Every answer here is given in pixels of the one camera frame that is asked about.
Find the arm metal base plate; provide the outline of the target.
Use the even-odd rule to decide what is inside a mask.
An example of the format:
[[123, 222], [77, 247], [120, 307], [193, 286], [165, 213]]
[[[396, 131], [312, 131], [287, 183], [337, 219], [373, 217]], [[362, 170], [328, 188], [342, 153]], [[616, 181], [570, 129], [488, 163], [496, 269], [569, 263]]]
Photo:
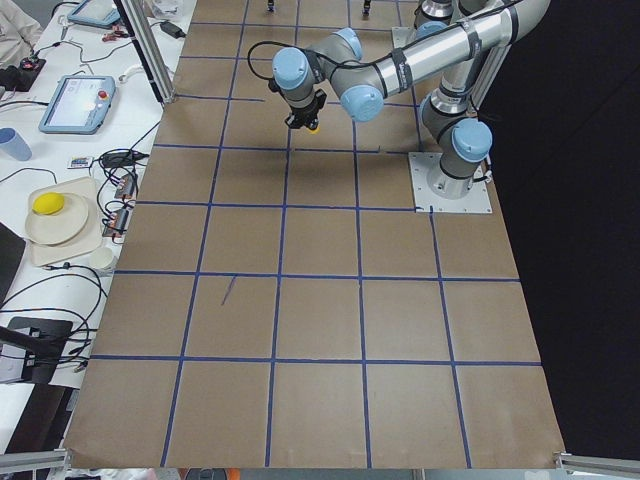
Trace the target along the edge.
[[416, 40], [416, 29], [414, 27], [395, 26], [391, 28], [392, 48], [403, 48]]
[[414, 207], [420, 213], [491, 214], [493, 212], [482, 164], [467, 179], [447, 176], [439, 152], [408, 154]]

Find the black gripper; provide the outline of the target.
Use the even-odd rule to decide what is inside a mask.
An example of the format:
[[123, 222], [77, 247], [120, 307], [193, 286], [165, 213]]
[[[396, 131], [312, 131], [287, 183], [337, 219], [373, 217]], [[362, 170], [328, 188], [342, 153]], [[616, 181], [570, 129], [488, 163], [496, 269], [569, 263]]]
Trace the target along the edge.
[[303, 107], [292, 107], [285, 124], [290, 129], [317, 129], [319, 127], [319, 112], [324, 108], [327, 95], [322, 89], [314, 92], [309, 103]]

